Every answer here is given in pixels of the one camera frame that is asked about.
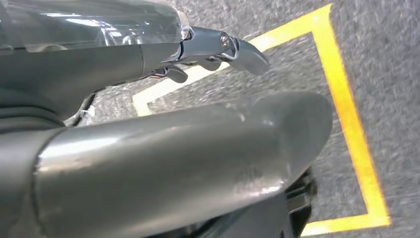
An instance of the bolt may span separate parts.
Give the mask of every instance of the bolt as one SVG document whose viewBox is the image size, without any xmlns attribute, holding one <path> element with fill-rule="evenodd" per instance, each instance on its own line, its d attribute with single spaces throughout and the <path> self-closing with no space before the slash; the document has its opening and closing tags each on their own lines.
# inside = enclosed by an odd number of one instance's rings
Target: bolt
<svg viewBox="0 0 420 238">
<path fill-rule="evenodd" d="M 230 39 L 227 35 L 222 35 L 222 37 L 220 38 L 220 41 L 222 41 L 222 46 L 225 48 L 230 45 Z"/>
</svg>

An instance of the floor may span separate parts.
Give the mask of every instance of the floor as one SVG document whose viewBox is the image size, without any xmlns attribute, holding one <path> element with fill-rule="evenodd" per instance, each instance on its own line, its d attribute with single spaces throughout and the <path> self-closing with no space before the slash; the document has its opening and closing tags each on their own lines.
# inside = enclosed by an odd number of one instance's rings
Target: floor
<svg viewBox="0 0 420 238">
<path fill-rule="evenodd" d="M 84 124 L 168 112 L 241 95 L 310 90 L 335 104 L 314 165 L 319 195 L 305 235 L 420 237 L 420 3 L 414 0 L 173 0 L 193 25 L 265 50 L 255 77 L 190 69 L 190 82 L 108 88 Z"/>
</svg>

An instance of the wire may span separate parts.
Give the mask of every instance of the wire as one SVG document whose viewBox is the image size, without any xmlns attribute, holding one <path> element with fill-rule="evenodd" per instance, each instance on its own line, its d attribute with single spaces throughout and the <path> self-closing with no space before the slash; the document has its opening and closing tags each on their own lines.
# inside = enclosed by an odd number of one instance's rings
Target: wire
<svg viewBox="0 0 420 238">
<path fill-rule="evenodd" d="M 87 98 L 82 103 L 82 106 L 80 107 L 79 112 L 77 113 L 76 119 L 74 119 L 74 121 L 70 124 L 70 126 L 78 126 L 80 124 L 80 122 L 83 119 L 82 114 L 80 112 L 87 111 L 91 107 L 95 98 L 96 98 L 96 94 L 92 94 L 91 96 L 89 96 L 89 98 Z"/>
</svg>

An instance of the yellow painted line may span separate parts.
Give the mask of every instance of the yellow painted line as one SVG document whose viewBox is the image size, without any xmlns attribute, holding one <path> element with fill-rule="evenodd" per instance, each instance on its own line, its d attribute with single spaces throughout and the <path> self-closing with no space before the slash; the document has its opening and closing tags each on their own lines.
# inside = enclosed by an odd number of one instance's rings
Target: yellow painted line
<svg viewBox="0 0 420 238">
<path fill-rule="evenodd" d="M 306 237 L 333 232 L 380 227 L 387 222 L 387 219 L 384 217 L 375 217 L 370 214 L 311 222 L 306 225 L 302 232 L 302 236 Z"/>
<path fill-rule="evenodd" d="M 312 21 L 312 34 L 365 200 L 367 213 L 373 217 L 387 218 L 382 220 L 385 222 L 381 224 L 386 226 L 391 224 L 391 220 L 335 42 L 334 31 L 329 20 L 330 7 L 331 5 L 322 8 L 317 21 Z"/>
<path fill-rule="evenodd" d="M 332 4 L 328 4 L 250 41 L 260 51 L 265 51 L 304 34 L 313 34 L 325 77 L 343 128 L 344 138 L 356 171 L 360 190 L 367 207 L 367 214 L 365 215 L 309 223 L 303 231 L 305 236 L 389 226 L 391 224 L 362 123 L 360 122 L 340 52 L 335 42 L 334 31 L 329 19 L 331 6 Z M 218 71 L 227 67 L 228 65 L 225 64 Z M 187 73 L 191 77 L 188 80 L 188 84 L 191 84 L 214 72 L 200 67 L 193 67 Z M 135 95 L 133 102 L 138 114 L 140 116 L 151 114 L 147 103 L 185 85 L 187 83 L 176 84 L 167 79 Z"/>
</svg>

